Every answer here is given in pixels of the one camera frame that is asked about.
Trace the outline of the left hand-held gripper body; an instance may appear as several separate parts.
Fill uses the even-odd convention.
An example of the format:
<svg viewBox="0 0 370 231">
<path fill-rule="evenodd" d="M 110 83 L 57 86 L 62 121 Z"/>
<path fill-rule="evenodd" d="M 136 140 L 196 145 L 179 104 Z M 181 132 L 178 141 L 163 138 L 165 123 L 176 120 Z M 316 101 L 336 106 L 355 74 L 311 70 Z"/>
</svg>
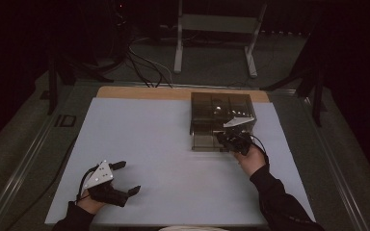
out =
<svg viewBox="0 0 370 231">
<path fill-rule="evenodd" d="M 113 180 L 113 170 L 110 169 L 107 161 L 103 161 L 95 167 L 91 167 L 84 174 L 81 181 L 81 190 L 87 190 L 91 198 L 96 201 L 124 207 L 129 195 L 127 192 L 114 189 L 112 186 Z"/>
</svg>

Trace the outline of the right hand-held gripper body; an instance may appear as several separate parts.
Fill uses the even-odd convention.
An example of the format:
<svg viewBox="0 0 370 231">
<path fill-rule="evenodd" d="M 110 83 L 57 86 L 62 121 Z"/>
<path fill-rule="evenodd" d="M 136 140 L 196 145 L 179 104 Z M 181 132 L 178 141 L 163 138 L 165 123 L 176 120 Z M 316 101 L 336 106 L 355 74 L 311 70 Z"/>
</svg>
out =
<svg viewBox="0 0 370 231">
<path fill-rule="evenodd" d="M 251 131 L 254 123 L 254 117 L 238 116 L 225 123 L 225 146 L 233 152 L 246 156 L 253 144 Z"/>
</svg>

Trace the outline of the dark transparent drawer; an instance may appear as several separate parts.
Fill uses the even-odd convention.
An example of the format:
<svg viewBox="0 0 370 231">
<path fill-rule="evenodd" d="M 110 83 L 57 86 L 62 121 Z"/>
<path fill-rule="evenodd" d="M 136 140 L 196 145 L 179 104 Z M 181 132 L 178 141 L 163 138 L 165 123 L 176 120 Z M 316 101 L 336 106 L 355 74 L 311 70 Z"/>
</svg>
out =
<svg viewBox="0 0 370 231">
<path fill-rule="evenodd" d="M 196 123 L 191 126 L 190 134 L 193 137 L 193 151 L 200 152 L 226 152 L 223 144 L 218 142 L 217 135 L 224 133 L 225 128 L 222 125 L 208 123 Z"/>
</svg>

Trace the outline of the dark transparent drawer box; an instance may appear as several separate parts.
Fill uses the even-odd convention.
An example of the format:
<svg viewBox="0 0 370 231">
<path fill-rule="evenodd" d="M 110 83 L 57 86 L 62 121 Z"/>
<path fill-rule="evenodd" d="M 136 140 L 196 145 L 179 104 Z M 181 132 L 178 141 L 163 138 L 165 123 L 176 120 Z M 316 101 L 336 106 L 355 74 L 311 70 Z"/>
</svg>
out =
<svg viewBox="0 0 370 231">
<path fill-rule="evenodd" d="M 191 135 L 213 135 L 236 128 L 250 132 L 256 121 L 248 94 L 191 93 Z"/>
</svg>

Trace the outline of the person's left hand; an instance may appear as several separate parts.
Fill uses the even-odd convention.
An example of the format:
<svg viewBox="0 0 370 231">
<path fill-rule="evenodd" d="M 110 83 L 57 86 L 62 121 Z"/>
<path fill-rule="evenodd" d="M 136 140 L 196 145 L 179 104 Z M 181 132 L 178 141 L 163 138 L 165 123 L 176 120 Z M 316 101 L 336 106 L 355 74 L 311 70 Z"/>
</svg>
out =
<svg viewBox="0 0 370 231">
<path fill-rule="evenodd" d="M 83 191 L 81 198 L 77 200 L 76 205 L 86 212 L 96 215 L 104 206 L 104 202 L 99 202 L 91 198 L 88 191 Z"/>
</svg>

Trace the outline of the person's right hand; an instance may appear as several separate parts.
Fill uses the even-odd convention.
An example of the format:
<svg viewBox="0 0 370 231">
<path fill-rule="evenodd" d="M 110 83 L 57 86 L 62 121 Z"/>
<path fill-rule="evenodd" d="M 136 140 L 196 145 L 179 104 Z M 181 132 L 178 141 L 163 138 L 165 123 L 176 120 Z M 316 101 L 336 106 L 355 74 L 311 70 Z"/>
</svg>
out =
<svg viewBox="0 0 370 231">
<path fill-rule="evenodd" d="M 260 168 L 266 165 L 265 157 L 263 152 L 256 146 L 252 145 L 249 152 L 246 155 L 234 152 L 233 156 L 237 160 L 241 169 L 251 177 Z"/>
</svg>

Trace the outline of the white table mat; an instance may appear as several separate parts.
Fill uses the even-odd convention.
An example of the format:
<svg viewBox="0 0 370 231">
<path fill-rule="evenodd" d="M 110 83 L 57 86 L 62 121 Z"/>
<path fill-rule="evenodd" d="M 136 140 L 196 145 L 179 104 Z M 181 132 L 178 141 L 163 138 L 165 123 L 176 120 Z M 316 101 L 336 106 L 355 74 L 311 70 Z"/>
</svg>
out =
<svg viewBox="0 0 370 231">
<path fill-rule="evenodd" d="M 46 223 L 66 214 L 84 173 L 124 161 L 113 185 L 139 187 L 124 207 L 94 218 L 110 226 L 264 226 L 258 192 L 227 152 L 192 148 L 191 104 L 181 100 L 95 98 L 69 157 Z"/>
</svg>

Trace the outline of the black stand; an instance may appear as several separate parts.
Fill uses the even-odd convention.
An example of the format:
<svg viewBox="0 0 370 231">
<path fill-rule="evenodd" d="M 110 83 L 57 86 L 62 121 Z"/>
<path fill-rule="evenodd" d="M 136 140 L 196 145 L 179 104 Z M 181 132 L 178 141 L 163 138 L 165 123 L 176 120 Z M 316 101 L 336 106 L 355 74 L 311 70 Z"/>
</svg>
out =
<svg viewBox="0 0 370 231">
<path fill-rule="evenodd" d="M 99 82 L 113 83 L 113 80 L 107 79 L 98 72 L 85 66 L 83 63 L 71 58 L 66 54 L 50 53 L 48 55 L 48 114 L 52 115 L 58 105 L 58 79 L 61 79 L 65 85 L 73 85 L 76 77 L 72 73 L 72 69 L 76 68 L 83 71 L 90 77 Z"/>
<path fill-rule="evenodd" d="M 324 82 L 323 65 L 325 64 L 327 45 L 325 39 L 328 36 L 327 22 L 324 19 L 320 19 L 309 34 L 289 75 L 270 86 L 260 88 L 265 91 L 273 91 L 297 79 L 301 79 L 302 81 L 296 88 L 295 94 L 298 97 L 308 97 L 313 93 L 312 117 L 318 126 L 321 126 L 320 113 Z"/>
</svg>

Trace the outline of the white metal stand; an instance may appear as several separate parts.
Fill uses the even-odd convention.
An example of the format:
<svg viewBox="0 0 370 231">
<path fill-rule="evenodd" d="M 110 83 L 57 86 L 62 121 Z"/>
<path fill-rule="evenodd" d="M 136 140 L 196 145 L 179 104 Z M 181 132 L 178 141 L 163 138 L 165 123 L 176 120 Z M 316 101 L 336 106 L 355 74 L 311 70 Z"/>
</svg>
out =
<svg viewBox="0 0 370 231">
<path fill-rule="evenodd" d="M 173 63 L 173 72 L 180 73 L 182 70 L 183 58 L 183 31 L 199 32 L 222 32 L 251 34 L 251 43 L 244 48 L 249 75 L 252 78 L 258 76 L 258 69 L 255 66 L 253 49 L 258 39 L 261 25 L 267 10 L 268 3 L 260 4 L 260 11 L 256 17 L 224 16 L 211 14 L 193 14 L 183 12 L 183 0 L 178 0 L 177 17 L 177 39 Z"/>
</svg>

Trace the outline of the metal floor rail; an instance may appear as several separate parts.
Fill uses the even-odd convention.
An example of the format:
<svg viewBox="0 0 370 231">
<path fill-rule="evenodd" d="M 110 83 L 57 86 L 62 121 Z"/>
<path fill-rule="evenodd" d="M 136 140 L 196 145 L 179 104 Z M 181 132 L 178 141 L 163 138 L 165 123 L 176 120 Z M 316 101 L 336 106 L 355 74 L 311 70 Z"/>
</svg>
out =
<svg viewBox="0 0 370 231">
<path fill-rule="evenodd" d="M 358 207 L 354 194 L 350 189 L 339 164 L 337 163 L 334 153 L 324 136 L 322 129 L 315 123 L 312 117 L 312 104 L 310 103 L 310 100 L 308 98 L 300 98 L 300 103 L 304 109 L 306 118 L 309 120 L 309 123 L 316 134 L 317 142 L 319 143 L 324 159 L 327 162 L 331 178 L 337 188 L 355 231 L 370 231 Z"/>
<path fill-rule="evenodd" d="M 0 133 L 0 231 L 50 231 L 44 223 L 72 134 L 55 137 L 55 121 L 73 113 L 63 98 L 53 115 L 48 102 L 28 100 Z"/>
</svg>

